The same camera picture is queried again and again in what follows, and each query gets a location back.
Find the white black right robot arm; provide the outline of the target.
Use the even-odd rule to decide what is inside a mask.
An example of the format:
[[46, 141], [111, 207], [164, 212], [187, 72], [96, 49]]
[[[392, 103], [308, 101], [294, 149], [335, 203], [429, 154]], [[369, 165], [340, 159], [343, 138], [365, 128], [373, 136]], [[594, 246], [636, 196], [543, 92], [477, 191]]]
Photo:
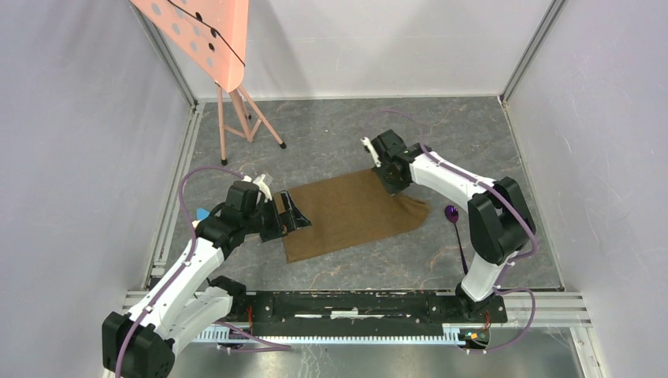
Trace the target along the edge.
[[467, 212], [475, 256], [455, 289], [455, 312], [464, 321], [477, 320], [507, 268], [538, 249], [535, 223], [519, 184], [510, 177], [493, 180], [469, 172], [422, 143], [407, 146], [393, 130], [361, 142], [389, 194], [415, 184]]

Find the brown cloth napkin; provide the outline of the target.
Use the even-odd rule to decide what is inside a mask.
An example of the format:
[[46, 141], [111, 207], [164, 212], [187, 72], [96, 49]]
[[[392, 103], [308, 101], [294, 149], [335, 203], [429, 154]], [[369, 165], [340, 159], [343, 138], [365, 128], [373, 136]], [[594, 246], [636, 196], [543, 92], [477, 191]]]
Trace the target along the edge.
[[283, 239], [288, 263], [304, 261], [420, 228], [430, 206], [406, 195], [390, 195], [370, 169], [289, 190], [312, 225]]

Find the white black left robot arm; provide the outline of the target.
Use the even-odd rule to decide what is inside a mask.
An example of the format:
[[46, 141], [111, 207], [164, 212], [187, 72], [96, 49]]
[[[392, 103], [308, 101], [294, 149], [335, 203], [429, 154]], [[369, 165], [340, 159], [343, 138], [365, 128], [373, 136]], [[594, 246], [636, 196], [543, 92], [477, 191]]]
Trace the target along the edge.
[[264, 176], [237, 180], [226, 199], [193, 227], [194, 237], [175, 265], [127, 313], [102, 323], [102, 363], [117, 377], [166, 377], [177, 355], [215, 321], [237, 321], [248, 313], [246, 287], [219, 276], [199, 285], [228, 259], [248, 235], [267, 242], [312, 225], [288, 191], [278, 209]]

